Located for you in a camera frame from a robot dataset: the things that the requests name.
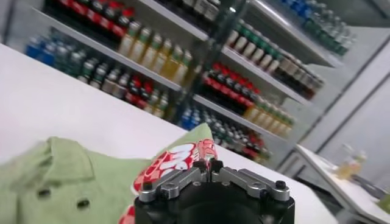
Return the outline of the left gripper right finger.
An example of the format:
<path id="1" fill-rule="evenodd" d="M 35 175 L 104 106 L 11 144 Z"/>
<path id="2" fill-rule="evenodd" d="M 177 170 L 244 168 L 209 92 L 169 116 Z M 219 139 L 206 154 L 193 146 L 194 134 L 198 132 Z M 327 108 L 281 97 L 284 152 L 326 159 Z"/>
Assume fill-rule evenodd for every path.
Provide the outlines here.
<path id="1" fill-rule="evenodd" d="M 210 180 L 223 186 L 233 184 L 250 197 L 257 199 L 262 199 L 265 194 L 276 201 L 290 199 L 290 188 L 284 181 L 271 181 L 248 169 L 235 170 L 224 166 L 220 160 L 210 161 Z"/>

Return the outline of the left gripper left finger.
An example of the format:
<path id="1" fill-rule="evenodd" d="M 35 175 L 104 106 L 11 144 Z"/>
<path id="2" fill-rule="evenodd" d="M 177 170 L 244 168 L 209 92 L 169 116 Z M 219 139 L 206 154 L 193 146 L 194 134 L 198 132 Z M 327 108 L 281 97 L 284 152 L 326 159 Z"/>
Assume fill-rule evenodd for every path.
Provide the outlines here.
<path id="1" fill-rule="evenodd" d="M 143 183 L 138 199 L 143 203 L 150 203 L 159 196 L 167 200 L 174 199 L 187 185 L 207 181 L 207 176 L 207 162 L 201 159 L 195 161 L 190 169 L 173 170 L 155 182 Z"/>

